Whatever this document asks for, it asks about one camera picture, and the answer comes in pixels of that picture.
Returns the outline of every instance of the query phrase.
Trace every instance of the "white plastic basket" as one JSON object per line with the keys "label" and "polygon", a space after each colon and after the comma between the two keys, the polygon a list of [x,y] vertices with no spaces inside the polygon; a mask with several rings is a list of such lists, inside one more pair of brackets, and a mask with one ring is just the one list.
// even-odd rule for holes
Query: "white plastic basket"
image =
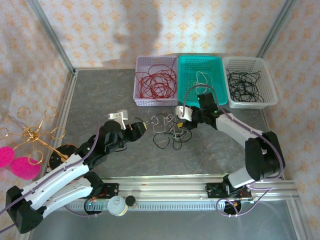
{"label": "white plastic basket", "polygon": [[[153,65],[167,65],[175,71],[178,76],[177,66],[178,58],[177,56],[138,56],[136,58],[135,72],[148,72]],[[150,70],[150,74],[154,74],[160,70],[165,69],[164,66],[153,66]],[[173,98],[159,98],[157,100],[150,98],[138,98],[138,78],[142,77],[142,73],[137,73],[134,76],[134,90],[133,99],[137,106],[176,106],[178,105],[177,92]]]}
{"label": "white plastic basket", "polygon": [[[232,109],[263,109],[266,106],[275,105],[278,103],[278,97],[275,90],[271,74],[269,72],[267,63],[262,58],[245,57],[245,56],[230,56],[222,59],[224,79],[226,91],[228,95],[229,106]],[[240,102],[234,101],[230,97],[230,90],[227,78],[228,69],[232,72],[260,72],[260,79],[256,82],[256,87],[259,94],[263,97],[264,102]]]}

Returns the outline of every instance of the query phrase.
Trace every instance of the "teal plastic basket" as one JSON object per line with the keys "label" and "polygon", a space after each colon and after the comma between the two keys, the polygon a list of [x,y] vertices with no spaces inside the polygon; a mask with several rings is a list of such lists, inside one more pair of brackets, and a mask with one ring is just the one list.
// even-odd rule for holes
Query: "teal plastic basket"
{"label": "teal plastic basket", "polygon": [[[222,59],[217,56],[194,56],[185,55],[178,59],[178,100],[183,103],[186,92],[189,88],[197,84],[197,72],[202,72],[207,78],[207,84],[212,86],[218,96],[219,104],[223,105],[228,102],[226,81]],[[198,83],[205,84],[206,79],[198,73]],[[200,107],[198,94],[212,92],[206,87],[192,89],[187,98],[186,105]]]}

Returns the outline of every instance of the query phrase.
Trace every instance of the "robotic arm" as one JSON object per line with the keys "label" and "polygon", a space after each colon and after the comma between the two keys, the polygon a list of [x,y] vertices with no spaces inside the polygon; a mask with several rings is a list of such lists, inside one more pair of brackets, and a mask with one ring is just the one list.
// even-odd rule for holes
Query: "robotic arm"
{"label": "robotic arm", "polygon": [[7,212],[20,233],[31,231],[43,218],[65,204],[86,196],[97,197],[101,193],[103,181],[89,171],[127,142],[140,139],[147,129],[143,122],[124,125],[126,118],[122,112],[109,115],[109,119],[114,120],[107,121],[99,129],[98,136],[90,137],[63,164],[23,189],[13,186],[7,191],[6,207],[10,206]]}
{"label": "robotic arm", "polygon": [[196,128],[198,124],[206,123],[214,129],[228,134],[245,149],[245,167],[223,178],[223,191],[227,195],[232,194],[232,192],[237,191],[246,184],[260,181],[278,173],[280,170],[280,162],[275,152],[253,132],[262,135],[275,147],[281,156],[283,167],[285,167],[284,158],[275,133],[254,129],[238,120],[228,110],[223,109],[231,118],[228,117],[221,109],[218,109],[212,93],[198,95],[198,101],[200,108],[195,106],[186,107],[184,115],[184,107],[176,107],[175,111],[178,118],[185,120],[182,128],[191,130]]}

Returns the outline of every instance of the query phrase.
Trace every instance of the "wall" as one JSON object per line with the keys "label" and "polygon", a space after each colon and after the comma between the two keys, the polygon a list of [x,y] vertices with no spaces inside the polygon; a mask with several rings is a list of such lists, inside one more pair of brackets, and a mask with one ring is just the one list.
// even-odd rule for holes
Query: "wall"
{"label": "wall", "polygon": [[135,68],[139,55],[256,56],[285,0],[40,0],[75,68]]}
{"label": "wall", "polygon": [[298,0],[266,60],[279,102],[265,110],[278,134],[314,239],[320,236],[320,5]]}
{"label": "wall", "polygon": [[[17,111],[30,108],[30,124],[39,125],[45,109],[59,105],[68,72],[26,0],[0,1],[0,16],[0,128],[21,133]],[[51,130],[54,121],[45,121],[43,131]],[[0,147],[21,142],[21,137],[9,136],[0,141]],[[16,156],[28,156],[31,146],[17,148]],[[0,181],[0,209],[5,207],[10,187],[23,188],[28,184],[14,176],[9,167],[0,168]],[[5,212],[0,217],[0,229],[11,224]],[[12,228],[0,238],[12,239],[15,230]]]}

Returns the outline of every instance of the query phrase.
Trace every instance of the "black knob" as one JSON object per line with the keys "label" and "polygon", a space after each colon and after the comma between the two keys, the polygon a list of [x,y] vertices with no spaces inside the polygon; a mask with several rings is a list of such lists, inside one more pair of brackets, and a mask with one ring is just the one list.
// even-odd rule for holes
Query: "black knob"
{"label": "black knob", "polygon": [[125,204],[128,206],[128,207],[132,207],[134,205],[136,205],[136,198],[132,195],[128,196],[126,199],[125,199]]}

